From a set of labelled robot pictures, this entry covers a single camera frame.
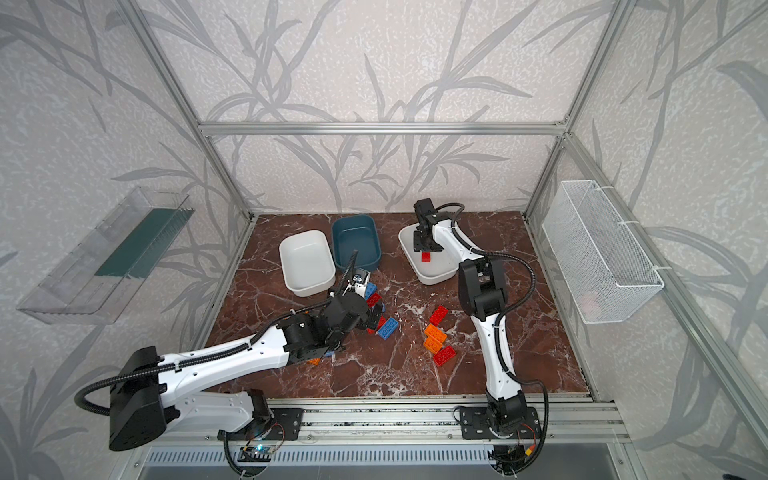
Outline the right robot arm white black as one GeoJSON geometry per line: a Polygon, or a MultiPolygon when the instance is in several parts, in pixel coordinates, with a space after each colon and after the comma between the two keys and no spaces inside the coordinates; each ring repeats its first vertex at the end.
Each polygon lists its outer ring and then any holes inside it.
{"type": "Polygon", "coordinates": [[[416,201],[413,246],[420,253],[446,252],[457,260],[459,303],[478,332],[486,370],[489,429],[507,438],[526,422],[528,405],[523,388],[543,386],[539,380],[523,380],[515,373],[506,334],[508,315],[533,296],[537,278],[522,258],[483,250],[470,240],[458,224],[463,210],[464,205],[458,202],[435,206],[429,198],[416,201]],[[513,302],[506,290],[506,261],[521,265],[529,275],[526,293],[513,302]]]}

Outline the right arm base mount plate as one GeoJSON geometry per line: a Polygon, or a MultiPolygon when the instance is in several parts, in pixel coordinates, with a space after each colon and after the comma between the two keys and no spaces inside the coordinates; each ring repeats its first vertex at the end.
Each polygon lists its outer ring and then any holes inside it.
{"type": "Polygon", "coordinates": [[[542,437],[543,424],[534,407],[528,407],[522,420],[501,431],[491,426],[486,407],[456,406],[453,416],[464,440],[512,440],[536,443],[542,437]]]}

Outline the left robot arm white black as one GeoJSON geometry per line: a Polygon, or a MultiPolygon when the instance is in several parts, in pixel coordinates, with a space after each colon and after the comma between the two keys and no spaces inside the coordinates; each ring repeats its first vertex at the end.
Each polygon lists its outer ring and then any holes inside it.
{"type": "Polygon", "coordinates": [[[202,350],[161,356],[135,351],[120,373],[81,388],[77,407],[109,419],[108,446],[126,451],[170,430],[213,429],[256,436],[273,422],[263,393],[212,392],[256,372],[318,360],[339,351],[355,329],[371,330],[383,310],[350,290],[287,313],[260,333],[202,350]]]}

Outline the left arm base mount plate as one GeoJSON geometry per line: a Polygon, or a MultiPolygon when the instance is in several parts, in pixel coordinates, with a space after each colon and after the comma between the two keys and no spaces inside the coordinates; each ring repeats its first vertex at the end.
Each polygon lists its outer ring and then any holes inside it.
{"type": "Polygon", "coordinates": [[[298,439],[304,410],[301,408],[277,408],[272,416],[257,416],[231,436],[236,440],[295,441],[298,439]]]}

